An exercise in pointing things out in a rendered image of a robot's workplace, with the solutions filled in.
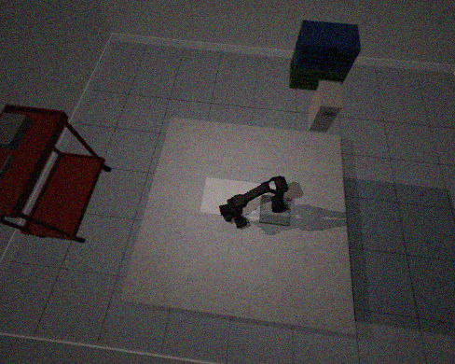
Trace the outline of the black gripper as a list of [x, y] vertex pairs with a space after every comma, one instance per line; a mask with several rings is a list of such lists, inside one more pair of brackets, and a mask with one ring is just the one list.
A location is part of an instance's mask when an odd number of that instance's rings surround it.
[[245, 218], [241, 215], [243, 210], [241, 210], [240, 213], [233, 213], [236, 218], [234, 218], [234, 221], [236, 223], [237, 228], [241, 228], [247, 225], [247, 222]]

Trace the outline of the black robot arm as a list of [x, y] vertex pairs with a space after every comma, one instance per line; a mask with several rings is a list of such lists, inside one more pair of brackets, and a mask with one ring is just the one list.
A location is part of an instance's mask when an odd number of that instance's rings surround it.
[[[276, 189], [271, 189], [269, 183], [274, 181]], [[275, 196], [271, 197], [271, 209], [274, 213], [282, 213], [286, 209], [283, 201], [283, 194], [288, 191], [288, 186], [284, 176], [275, 176], [269, 181], [261, 183], [260, 186], [244, 193], [233, 196], [228, 200], [228, 204], [219, 205], [221, 216], [224, 220], [229, 222], [234, 216], [233, 213], [240, 213], [243, 207], [246, 207], [248, 202], [257, 198], [264, 193], [273, 193]]]

